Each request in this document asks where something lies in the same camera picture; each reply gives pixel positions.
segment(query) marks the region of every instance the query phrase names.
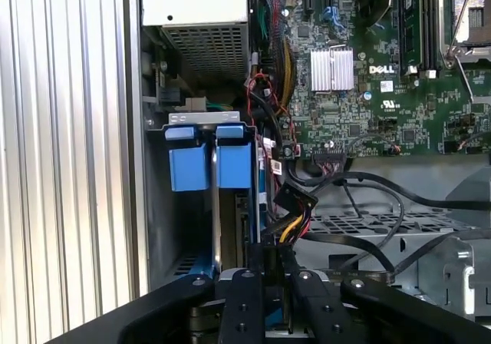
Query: heatsink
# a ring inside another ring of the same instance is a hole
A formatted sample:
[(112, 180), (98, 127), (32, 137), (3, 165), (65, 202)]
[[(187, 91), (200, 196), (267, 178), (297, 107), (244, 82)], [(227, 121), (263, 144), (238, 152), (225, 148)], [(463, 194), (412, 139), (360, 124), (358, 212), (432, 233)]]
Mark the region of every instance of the heatsink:
[(354, 88), (353, 48), (312, 50), (311, 89), (317, 92)]

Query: green circuit board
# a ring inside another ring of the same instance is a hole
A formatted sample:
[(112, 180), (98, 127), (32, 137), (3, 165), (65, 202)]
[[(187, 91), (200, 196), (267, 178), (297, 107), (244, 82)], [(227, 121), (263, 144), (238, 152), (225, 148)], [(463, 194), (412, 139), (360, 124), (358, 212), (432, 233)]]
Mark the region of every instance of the green circuit board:
[[(361, 134), (382, 134), (400, 146), (398, 155), (456, 153), (458, 143), (480, 131), (488, 131), (488, 104), (471, 104), (468, 90), (457, 70), (442, 70), (437, 79), (399, 73), (397, 0), (371, 28), (357, 23), (356, 0), (332, 0), (344, 28), (322, 20), (327, 5), (315, 0), (315, 12), (306, 16), (302, 0), (286, 3), (292, 50), (297, 59), (297, 88), (290, 112), (295, 125), (297, 157), (310, 159), (319, 151), (343, 151)], [(313, 92), (310, 53), (313, 49), (348, 46), (354, 53), (354, 89)], [(384, 72), (371, 74), (370, 66)], [(475, 96), (491, 96), (491, 70), (466, 70)], [(284, 158), (294, 156), (288, 118), (280, 122)], [(380, 140), (367, 140), (356, 155), (392, 155)], [(486, 139), (473, 141), (459, 153), (489, 151)]]

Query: perforated metal panel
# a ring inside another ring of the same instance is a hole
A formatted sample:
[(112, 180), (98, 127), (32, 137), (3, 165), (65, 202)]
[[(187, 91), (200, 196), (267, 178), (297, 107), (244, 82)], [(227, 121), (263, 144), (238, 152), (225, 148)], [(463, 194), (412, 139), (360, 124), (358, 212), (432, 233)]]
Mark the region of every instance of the perforated metal panel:
[(202, 77), (244, 78), (249, 50), (247, 24), (163, 30), (173, 47)]
[[(365, 215), (362, 219), (348, 215), (314, 216), (310, 231), (327, 234), (387, 234), (397, 219), (398, 215), (394, 213)], [(466, 227), (448, 218), (445, 213), (408, 213), (398, 233), (439, 233), (448, 229), (463, 230)]]

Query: red wire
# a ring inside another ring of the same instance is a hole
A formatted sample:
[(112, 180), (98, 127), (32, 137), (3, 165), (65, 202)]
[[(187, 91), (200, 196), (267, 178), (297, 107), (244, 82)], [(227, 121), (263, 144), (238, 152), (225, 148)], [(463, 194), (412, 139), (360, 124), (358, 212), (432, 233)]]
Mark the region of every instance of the red wire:
[(302, 233), (300, 234), (300, 238), (302, 238), (308, 232), (308, 229), (310, 229), (310, 218), (307, 221), (307, 225), (305, 226), (304, 231), (302, 231)]

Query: metal frame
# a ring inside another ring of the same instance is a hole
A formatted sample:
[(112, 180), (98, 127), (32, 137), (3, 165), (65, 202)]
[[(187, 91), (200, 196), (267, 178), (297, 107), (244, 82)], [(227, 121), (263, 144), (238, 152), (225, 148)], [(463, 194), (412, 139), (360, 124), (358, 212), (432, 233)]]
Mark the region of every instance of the metal frame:
[(0, 0), (0, 342), (44, 342), (137, 294), (124, 5)]

